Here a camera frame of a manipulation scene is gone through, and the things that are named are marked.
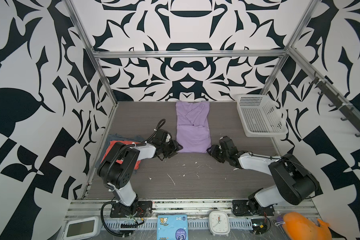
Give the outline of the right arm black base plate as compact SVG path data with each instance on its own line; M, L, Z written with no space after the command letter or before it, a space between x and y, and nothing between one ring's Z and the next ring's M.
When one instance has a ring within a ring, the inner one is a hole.
M273 205L262 207L255 199L233 200L233 214L237 217L244 216L274 216Z

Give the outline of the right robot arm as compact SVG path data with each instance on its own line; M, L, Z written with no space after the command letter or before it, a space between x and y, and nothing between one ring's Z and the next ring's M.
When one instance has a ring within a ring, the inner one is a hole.
M227 136L212 145L207 153L220 163L228 162L240 170L253 170L271 176L274 185L259 189L246 201L233 201L236 216L272 214L274 205L287 202L293 206L309 199L311 194L321 192L316 177L292 154L284 156L263 156L239 151L233 140Z

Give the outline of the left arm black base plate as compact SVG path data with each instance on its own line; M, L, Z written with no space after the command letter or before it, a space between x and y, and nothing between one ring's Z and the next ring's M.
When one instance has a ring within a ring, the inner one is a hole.
M131 206L125 206L121 203L112 204L110 217L124 218L124 217L138 217L143 218L152 213L152 201L134 201Z

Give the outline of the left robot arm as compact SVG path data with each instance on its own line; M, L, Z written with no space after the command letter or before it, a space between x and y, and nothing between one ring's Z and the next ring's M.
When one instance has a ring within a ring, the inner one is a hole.
M182 149L183 146L168 131L156 129L145 141L118 141L111 144L98 167L97 175L103 180L103 185L119 198L116 207L120 212L132 215L137 211L139 200L130 183L136 164L145 159L169 159Z

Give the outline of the purple t-shirt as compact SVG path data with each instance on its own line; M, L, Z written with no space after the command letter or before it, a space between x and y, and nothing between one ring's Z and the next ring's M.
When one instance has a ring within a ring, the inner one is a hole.
M206 153L211 147L208 123L209 102L176 102L177 142L183 147L179 153Z

